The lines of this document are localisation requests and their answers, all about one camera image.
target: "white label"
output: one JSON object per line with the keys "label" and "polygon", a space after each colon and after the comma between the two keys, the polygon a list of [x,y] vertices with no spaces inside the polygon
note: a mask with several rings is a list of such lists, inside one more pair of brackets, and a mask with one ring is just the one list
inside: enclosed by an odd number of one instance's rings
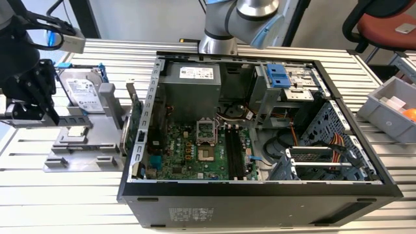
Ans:
{"label": "white label", "polygon": [[182,221],[210,221],[213,208],[169,208],[170,220]]}
{"label": "white label", "polygon": [[213,79],[213,68],[181,67],[180,78]]}
{"label": "white label", "polygon": [[92,81],[86,79],[66,79],[66,84],[69,94],[84,111],[100,112],[104,110]]}
{"label": "white label", "polygon": [[248,111],[245,118],[246,118],[248,120],[250,120],[252,117],[253,117],[253,112]]}

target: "chair seat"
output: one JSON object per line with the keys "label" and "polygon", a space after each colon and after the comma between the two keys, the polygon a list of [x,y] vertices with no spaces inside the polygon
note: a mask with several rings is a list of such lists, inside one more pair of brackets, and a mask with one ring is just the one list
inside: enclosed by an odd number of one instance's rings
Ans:
{"label": "chair seat", "polygon": [[416,25],[416,19],[406,14],[384,19],[364,14],[357,29],[369,42],[386,47],[416,50],[416,29],[408,34],[394,31],[404,23]]}

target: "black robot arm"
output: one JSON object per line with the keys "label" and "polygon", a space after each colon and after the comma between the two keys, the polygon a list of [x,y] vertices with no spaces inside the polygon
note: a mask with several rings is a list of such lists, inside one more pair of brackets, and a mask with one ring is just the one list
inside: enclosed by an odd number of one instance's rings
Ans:
{"label": "black robot arm", "polygon": [[[26,31],[34,29],[60,35],[60,43],[53,46],[33,43]],[[0,88],[6,97],[5,103],[0,103],[5,110],[0,113],[1,119],[41,120],[46,115],[58,124],[52,100],[53,62],[40,59],[37,50],[60,49],[64,35],[76,35],[66,22],[28,11],[20,0],[0,0]]]}

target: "blue latch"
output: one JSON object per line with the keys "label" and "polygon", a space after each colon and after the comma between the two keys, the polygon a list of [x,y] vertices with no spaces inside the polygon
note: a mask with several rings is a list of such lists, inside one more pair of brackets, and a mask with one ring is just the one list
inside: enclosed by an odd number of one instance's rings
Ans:
{"label": "blue latch", "polygon": [[57,67],[57,68],[61,68],[61,69],[72,68],[72,63],[69,63],[69,62],[61,62],[61,63],[57,64],[56,67]]}
{"label": "blue latch", "polygon": [[292,83],[286,76],[285,67],[281,64],[266,65],[266,75],[272,80],[273,88],[289,88]]}
{"label": "blue latch", "polygon": [[104,83],[109,83],[108,82],[108,77],[106,77],[106,70],[105,70],[105,66],[104,66],[102,63],[98,64],[98,69],[101,71],[102,82]]}
{"label": "blue latch", "polygon": [[256,157],[256,156],[253,156],[253,155],[248,155],[248,158],[252,159],[252,160],[261,161],[261,158],[260,158],[260,157]]}

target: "ram slot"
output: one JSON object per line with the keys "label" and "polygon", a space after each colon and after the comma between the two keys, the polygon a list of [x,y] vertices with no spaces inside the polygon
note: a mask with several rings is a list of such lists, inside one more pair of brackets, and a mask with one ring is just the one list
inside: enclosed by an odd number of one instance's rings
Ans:
{"label": "ram slot", "polygon": [[241,154],[241,144],[238,129],[225,129],[225,149],[228,159],[228,174],[229,179],[237,178],[242,180],[244,177],[244,162]]}

